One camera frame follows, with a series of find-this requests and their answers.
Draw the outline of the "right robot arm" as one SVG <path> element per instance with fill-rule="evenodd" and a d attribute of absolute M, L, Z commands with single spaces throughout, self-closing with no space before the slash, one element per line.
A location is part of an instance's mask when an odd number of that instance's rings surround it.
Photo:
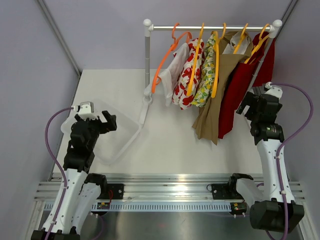
<path fill-rule="evenodd" d="M 282 108 L 280 99 L 268 92 L 257 95 L 247 92 L 237 114 L 245 107 L 245 117 L 250 121 L 250 134 L 259 153 L 263 189 L 260 190 L 249 175 L 235 173 L 227 185 L 232 198 L 243 197 L 249 207 L 252 228 L 267 233 L 278 232 L 286 237 L 305 215 L 304 207 L 296 203 L 291 191 L 284 161 L 284 132 L 276 123 Z"/>

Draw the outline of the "yellow hanger of poppy skirt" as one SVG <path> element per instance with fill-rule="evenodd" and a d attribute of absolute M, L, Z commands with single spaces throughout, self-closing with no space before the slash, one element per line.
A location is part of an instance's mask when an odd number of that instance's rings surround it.
<path fill-rule="evenodd" d="M 200 49 L 201 39 L 202 39 L 203 32 L 204 32 L 204 27 L 205 27 L 205 23 L 203 22 L 202 25 L 201 25 L 201 29 L 200 29 L 198 38 L 197 38 L 197 45 L 196 45 L 194 59 L 193 59 L 191 76 L 190 76 L 189 83 L 188 83 L 188 86 L 187 86 L 187 93 L 186 93 L 187 97 L 189 97 L 191 95 L 192 89 L 193 89 L 193 82 L 194 82 L 196 66 L 197 66 L 197 61 L 198 61 L 198 55 L 199 55 L 199 49 Z"/>

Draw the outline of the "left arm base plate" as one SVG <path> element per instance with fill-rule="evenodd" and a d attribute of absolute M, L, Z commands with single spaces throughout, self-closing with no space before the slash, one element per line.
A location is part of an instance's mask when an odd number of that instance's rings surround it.
<path fill-rule="evenodd" d="M 102 188 L 102 192 L 98 197 L 99 200 L 122 200 L 124 196 L 124 187 L 122 183 L 108 183 Z"/>

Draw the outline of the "white skirt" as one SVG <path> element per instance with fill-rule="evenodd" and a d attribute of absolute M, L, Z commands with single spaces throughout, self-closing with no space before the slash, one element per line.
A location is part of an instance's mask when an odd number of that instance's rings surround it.
<path fill-rule="evenodd" d="M 165 105 L 167 107 L 171 105 L 174 88 L 182 68 L 189 57 L 189 53 L 189 45 L 183 43 L 178 50 L 173 53 L 173 60 L 169 66 L 158 75 L 163 85 Z"/>

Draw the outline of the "lemon print skirt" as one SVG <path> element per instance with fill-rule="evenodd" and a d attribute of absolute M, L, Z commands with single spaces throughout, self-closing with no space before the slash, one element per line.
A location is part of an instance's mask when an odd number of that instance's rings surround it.
<path fill-rule="evenodd" d="M 201 67 L 201 80 L 199 88 L 191 102 L 196 107 L 204 107 L 212 94 L 216 65 L 215 40 L 216 37 L 213 31 L 204 48 L 205 59 Z"/>

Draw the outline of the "yellow hanger of lemon skirt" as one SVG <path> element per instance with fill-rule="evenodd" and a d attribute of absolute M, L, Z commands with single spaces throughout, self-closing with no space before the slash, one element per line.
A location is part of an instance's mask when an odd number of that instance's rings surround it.
<path fill-rule="evenodd" d="M 214 81 L 212 84 L 212 92 L 211 92 L 211 98 L 215 98 L 217 94 L 217 89 L 218 89 L 218 80 L 219 80 L 219 63 L 220 63 L 220 49 L 219 49 L 219 44 L 220 40 L 222 40 L 225 36 L 226 33 L 226 27 L 227 24 L 224 22 L 223 24 L 223 30 L 222 30 L 222 35 L 219 37 L 219 34 L 217 31 L 214 31 L 215 34 L 215 74 L 214 74 Z"/>

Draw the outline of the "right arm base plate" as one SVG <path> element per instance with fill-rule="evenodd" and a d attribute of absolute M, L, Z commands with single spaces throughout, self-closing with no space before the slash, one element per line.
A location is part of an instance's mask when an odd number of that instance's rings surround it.
<path fill-rule="evenodd" d="M 211 183 L 206 186 L 206 189 L 212 194 L 214 200 L 244 200 L 236 188 L 228 183 Z"/>

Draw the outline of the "yellow hanger of tan skirt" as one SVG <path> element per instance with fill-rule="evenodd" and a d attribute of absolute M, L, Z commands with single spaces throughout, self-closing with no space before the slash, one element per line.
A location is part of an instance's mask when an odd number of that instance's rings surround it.
<path fill-rule="evenodd" d="M 248 27 L 248 23 L 245 24 L 245 26 L 242 29 L 241 33 L 236 33 L 233 36 L 233 40 L 236 43 L 233 49 L 233 54 L 244 54 L 248 45 L 249 45 L 249 40 L 248 36 L 246 34 L 246 29 Z"/>

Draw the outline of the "orange hanger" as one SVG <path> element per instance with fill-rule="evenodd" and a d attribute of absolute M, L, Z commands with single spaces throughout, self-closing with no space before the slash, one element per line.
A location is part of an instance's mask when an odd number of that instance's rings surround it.
<path fill-rule="evenodd" d="M 167 60 L 168 56 L 170 55 L 171 52 L 173 52 L 179 45 L 179 41 L 186 36 L 185 42 L 188 44 L 190 39 L 192 38 L 192 34 L 189 31 L 185 31 L 184 33 L 182 33 L 178 38 L 175 37 L 175 31 L 176 31 L 176 27 L 178 27 L 180 25 L 179 22 L 177 22 L 174 27 L 172 28 L 171 31 L 171 37 L 173 39 L 173 43 L 170 46 L 169 50 L 167 51 L 167 53 L 164 55 L 163 59 L 161 60 L 155 75 L 153 77 L 153 81 L 152 81 L 152 86 L 151 86 L 151 93 L 154 94 L 156 91 L 156 87 L 157 85 L 162 81 L 161 78 L 159 77 L 159 73 L 161 68 L 163 67 L 165 61 Z"/>

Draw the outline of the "tan corduroy skirt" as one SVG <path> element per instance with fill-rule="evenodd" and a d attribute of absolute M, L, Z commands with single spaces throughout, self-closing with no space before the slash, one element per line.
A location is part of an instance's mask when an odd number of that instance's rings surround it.
<path fill-rule="evenodd" d="M 236 45 L 234 42 L 234 35 L 237 33 L 241 32 L 227 32 L 219 42 L 217 93 L 215 98 L 209 98 L 204 107 L 199 107 L 198 117 L 192 125 L 199 139 L 212 141 L 215 145 L 218 144 L 219 115 L 228 78 L 238 63 L 244 62 L 251 56 L 251 52 L 254 48 L 251 37 L 246 33 L 248 46 L 244 54 L 233 54 Z"/>

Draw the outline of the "red poppy skirt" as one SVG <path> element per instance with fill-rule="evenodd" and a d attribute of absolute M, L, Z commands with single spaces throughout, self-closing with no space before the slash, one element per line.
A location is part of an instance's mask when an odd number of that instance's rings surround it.
<path fill-rule="evenodd" d="M 172 103 L 175 105 L 178 105 L 181 110 L 185 110 L 192 105 L 191 103 L 197 93 L 197 90 L 199 88 L 200 81 L 201 81 L 202 65 L 205 60 L 205 53 L 204 53 L 205 43 L 202 39 L 200 42 L 200 48 L 199 48 L 198 57 L 197 57 L 197 64 L 195 68 L 195 76 L 193 80 L 192 92 L 190 96 L 187 96 L 188 84 L 190 82 L 190 77 L 192 74 L 192 67 L 193 67 L 197 42 L 198 42 L 198 39 L 195 38 L 191 40 L 188 44 L 189 56 L 183 65 L 182 71 L 178 77 L 177 84 L 173 91 Z"/>

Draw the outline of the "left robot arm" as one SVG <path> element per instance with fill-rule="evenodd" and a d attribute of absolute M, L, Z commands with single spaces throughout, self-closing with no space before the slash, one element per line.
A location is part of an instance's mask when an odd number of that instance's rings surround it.
<path fill-rule="evenodd" d="M 90 173 L 95 158 L 94 148 L 100 135 L 117 130 L 117 117 L 104 110 L 102 122 L 92 110 L 80 107 L 74 116 L 63 165 L 58 164 L 62 181 L 51 212 L 33 240 L 79 240 L 87 215 L 96 199 L 113 193 L 105 175 Z"/>

